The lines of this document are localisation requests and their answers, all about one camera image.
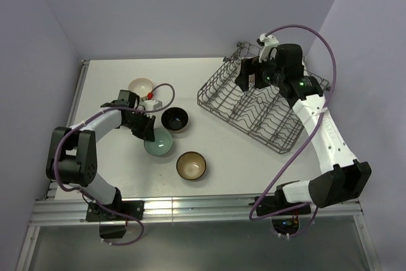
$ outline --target metal wire basket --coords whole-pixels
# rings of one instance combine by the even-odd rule
[[[198,91],[197,104],[263,145],[285,154],[303,130],[299,118],[277,88],[255,89],[254,79],[250,78],[249,90],[242,92],[234,83],[241,60],[258,56],[259,51],[253,44],[238,43],[233,55],[224,58],[224,64]],[[317,78],[323,90],[329,89],[327,80],[308,74]]]

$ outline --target gray floor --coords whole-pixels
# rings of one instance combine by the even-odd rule
[[[125,237],[133,237],[137,232]],[[290,241],[270,221],[147,225],[136,244],[100,243],[98,227],[44,227],[30,266],[44,270],[368,270],[352,217],[319,218]]]

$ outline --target cable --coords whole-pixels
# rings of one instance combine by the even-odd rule
[[[331,50],[331,47],[330,47],[329,43],[317,31],[315,31],[312,28],[309,28],[309,27],[307,27],[305,25],[294,25],[294,24],[293,25],[284,25],[284,26],[281,26],[281,27],[278,27],[276,29],[273,29],[273,30],[269,31],[268,33],[266,33],[266,36],[269,36],[269,35],[275,33],[276,31],[283,30],[283,29],[288,29],[288,28],[299,28],[299,29],[304,29],[304,30],[307,30],[307,31],[313,33],[314,35],[316,35],[323,42],[324,46],[327,48],[327,51],[330,54],[331,62],[332,62],[332,82],[331,82],[331,87],[330,87],[330,94],[325,99],[325,103],[324,103],[324,106],[323,106],[323,108],[326,108],[326,106],[330,102],[330,99],[331,99],[332,94],[334,92],[334,88],[336,87],[336,80],[337,80],[336,58],[334,57],[334,54],[333,54],[333,52]],[[251,208],[251,210],[249,212],[249,219],[251,221],[262,220],[262,219],[265,219],[265,218],[268,218],[268,217],[276,216],[276,215],[278,215],[280,213],[283,213],[283,212],[292,211],[293,209],[298,209],[298,208],[301,208],[303,206],[310,205],[309,202],[306,202],[306,203],[298,204],[298,205],[293,206],[291,208],[282,209],[280,211],[272,212],[272,213],[267,214],[267,215],[263,215],[263,216],[259,216],[259,217],[255,217],[255,218],[252,217],[252,215],[254,214],[256,208],[261,204],[261,201],[265,198],[265,196],[268,194],[270,189],[276,184],[276,182],[279,180],[279,178],[284,174],[286,169],[292,164],[292,162],[298,157],[298,155],[300,153],[302,153],[302,151],[306,148],[306,146],[311,142],[311,140],[315,136],[316,132],[318,131],[318,129],[319,129],[321,123],[322,123],[323,116],[324,116],[324,113],[322,112],[318,117],[315,129],[310,133],[309,137],[306,139],[306,141],[304,141],[302,146],[300,146],[300,148],[286,162],[286,164],[282,167],[282,169],[280,169],[280,171],[276,174],[276,176],[271,181],[271,183],[267,186],[267,188],[263,191],[263,193],[260,195],[258,200],[254,203],[254,205],[252,206],[252,208]],[[310,224],[314,221],[314,219],[316,218],[317,211],[318,211],[318,207],[315,208],[313,216],[310,218],[310,221],[306,224],[306,226],[304,226],[304,228],[302,230],[300,230],[299,232],[297,232],[295,234],[292,234],[290,236],[291,237],[296,236],[296,235],[299,235],[300,233],[304,232],[310,226]]]
[[[58,169],[58,160],[60,158],[61,155],[61,151],[62,151],[62,147],[63,144],[65,144],[66,140],[76,131],[80,130],[81,128],[85,127],[86,125],[88,125],[89,123],[93,122],[95,119],[97,119],[98,117],[102,116],[103,114],[105,114],[106,112],[110,112],[113,110],[126,110],[126,111],[131,111],[131,112],[139,112],[141,114],[150,114],[150,113],[154,113],[154,112],[159,112],[162,111],[164,109],[167,109],[174,101],[175,99],[175,89],[173,88],[173,86],[171,84],[168,83],[163,83],[163,84],[159,84],[157,85],[152,92],[154,92],[157,88],[160,88],[162,86],[168,86],[172,89],[172,99],[169,101],[168,104],[166,104],[165,106],[163,106],[160,109],[155,109],[155,110],[140,110],[140,109],[134,109],[134,108],[129,108],[129,107],[109,107],[107,109],[103,109],[100,112],[98,112],[97,114],[91,116],[89,119],[83,121],[82,123],[80,123],[78,126],[76,126],[74,129],[70,130],[65,136],[63,136],[62,140],[59,142],[56,151],[55,151],[55,156],[54,156],[54,162],[53,162],[53,172],[54,172],[54,176],[55,176],[55,180],[58,183],[59,187],[64,190],[65,192],[72,192],[74,190],[78,190],[80,191],[82,194],[84,194],[86,197],[90,198],[92,201],[95,201],[95,203],[101,207],[102,209],[104,209],[106,212],[120,216],[120,217],[124,217],[130,220],[134,220],[136,221],[140,227],[141,227],[141,233],[139,234],[139,236],[129,242],[123,242],[123,243],[117,243],[117,242],[110,242],[110,241],[105,241],[108,244],[111,244],[113,246],[126,246],[128,244],[132,244],[138,240],[140,240],[142,234],[144,233],[144,226],[142,224],[141,221],[139,221],[138,219],[129,216],[129,215],[125,215],[122,213],[119,213],[117,211],[113,211],[112,209],[106,208],[102,203],[98,202],[96,199],[92,198],[89,194],[85,193],[83,190],[81,190],[79,187],[72,187],[72,188],[67,188],[63,185],[60,175],[59,175],[59,169]]]

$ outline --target gray wall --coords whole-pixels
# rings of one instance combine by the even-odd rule
[[[78,57],[45,0],[0,0],[0,270],[14,270],[48,180],[52,129],[65,124]]]
[[[336,0],[321,33],[337,56],[331,112],[346,143],[372,166],[362,206],[384,270],[404,270],[406,233],[405,0]],[[329,76],[315,43],[312,70]]]
[[[319,29],[334,0],[47,0],[82,58],[224,56],[287,23]],[[285,31],[309,50],[314,37]]]

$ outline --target black bowl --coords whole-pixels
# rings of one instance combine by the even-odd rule
[[[172,107],[164,111],[160,121],[166,129],[179,131],[188,124],[189,116],[182,108]]]

